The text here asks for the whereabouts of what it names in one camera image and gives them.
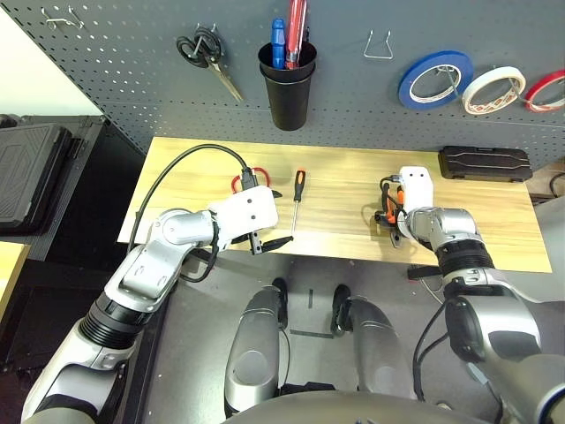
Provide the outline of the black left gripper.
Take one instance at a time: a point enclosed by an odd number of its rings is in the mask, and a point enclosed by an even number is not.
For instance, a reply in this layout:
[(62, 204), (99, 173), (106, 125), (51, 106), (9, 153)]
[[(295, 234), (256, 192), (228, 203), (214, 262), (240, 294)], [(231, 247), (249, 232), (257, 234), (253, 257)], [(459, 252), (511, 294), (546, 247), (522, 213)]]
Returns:
[[(281, 198), (283, 196), (280, 192), (276, 190), (272, 190), (272, 194), (274, 198)], [(265, 242), (262, 245), (257, 231), (253, 231), (249, 233), (249, 242), (250, 242), (251, 252), (253, 255), (261, 254), (262, 249), (263, 250), (279, 249), (293, 240), (294, 240), (293, 236), (287, 236), (287, 237), (269, 240), (268, 242)]]

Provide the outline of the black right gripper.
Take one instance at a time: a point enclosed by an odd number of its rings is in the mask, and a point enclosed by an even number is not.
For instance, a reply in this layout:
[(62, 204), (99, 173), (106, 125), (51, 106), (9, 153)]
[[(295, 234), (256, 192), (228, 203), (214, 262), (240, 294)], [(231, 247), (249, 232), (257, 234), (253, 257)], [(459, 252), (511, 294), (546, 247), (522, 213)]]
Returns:
[(380, 225), (381, 227), (385, 228), (398, 228), (397, 218), (399, 215), (399, 211), (397, 209), (381, 211), (378, 210), (375, 212), (375, 222)]

